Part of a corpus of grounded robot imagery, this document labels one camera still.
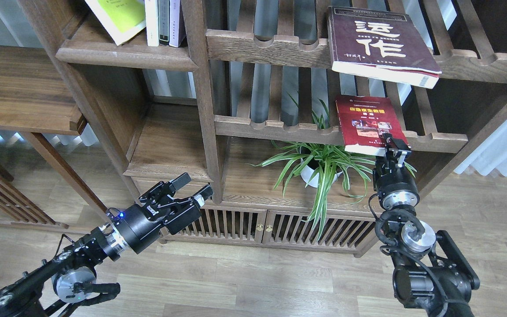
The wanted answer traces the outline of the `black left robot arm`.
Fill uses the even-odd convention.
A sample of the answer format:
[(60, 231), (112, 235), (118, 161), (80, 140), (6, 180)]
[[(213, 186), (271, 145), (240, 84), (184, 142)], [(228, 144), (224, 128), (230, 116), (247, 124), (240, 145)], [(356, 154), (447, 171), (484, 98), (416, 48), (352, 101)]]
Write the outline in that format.
[(106, 258), (119, 259), (125, 250), (140, 253), (159, 239), (162, 228), (175, 234), (199, 219), (213, 189), (207, 184), (189, 197), (175, 198), (190, 181), (191, 177), (183, 173), (169, 182), (157, 183), (125, 210), (110, 208), (108, 223), (0, 289), (0, 317), (48, 317), (56, 311), (66, 317), (80, 306), (113, 300), (120, 293), (120, 285), (98, 284), (96, 265)]

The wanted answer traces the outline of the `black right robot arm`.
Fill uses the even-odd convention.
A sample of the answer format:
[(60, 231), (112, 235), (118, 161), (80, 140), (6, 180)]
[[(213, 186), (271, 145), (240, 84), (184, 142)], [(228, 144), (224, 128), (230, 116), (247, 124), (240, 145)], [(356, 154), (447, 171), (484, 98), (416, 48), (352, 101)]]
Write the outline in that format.
[(382, 138), (386, 148), (376, 157), (373, 181), (384, 211), (375, 218), (375, 233), (393, 262), (394, 296), (429, 317), (471, 317), (469, 301), (480, 279), (447, 231), (417, 219), (420, 197), (405, 163), (410, 147), (391, 134)]

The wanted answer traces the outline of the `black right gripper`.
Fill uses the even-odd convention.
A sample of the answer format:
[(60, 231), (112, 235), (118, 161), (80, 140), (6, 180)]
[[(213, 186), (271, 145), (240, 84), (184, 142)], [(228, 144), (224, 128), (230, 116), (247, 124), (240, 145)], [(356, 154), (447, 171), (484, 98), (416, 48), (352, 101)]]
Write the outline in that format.
[(404, 158), (412, 153), (411, 147), (392, 134), (383, 134), (386, 155), (376, 156), (373, 171), (374, 190), (384, 210), (403, 208), (414, 211), (420, 196)]

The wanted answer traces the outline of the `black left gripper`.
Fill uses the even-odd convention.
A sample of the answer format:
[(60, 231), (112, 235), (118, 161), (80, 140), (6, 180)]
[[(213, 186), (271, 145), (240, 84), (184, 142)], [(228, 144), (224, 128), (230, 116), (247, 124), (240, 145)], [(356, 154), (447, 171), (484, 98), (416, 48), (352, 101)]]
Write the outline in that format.
[(200, 218), (200, 208), (213, 196), (213, 189), (206, 184), (195, 194), (176, 199), (175, 193), (191, 182), (187, 172), (169, 182), (158, 182), (139, 197), (141, 206), (134, 204), (117, 216), (111, 215), (110, 233), (106, 241), (110, 247), (108, 255), (119, 255), (127, 249), (139, 254), (161, 236), (167, 228), (175, 235)]

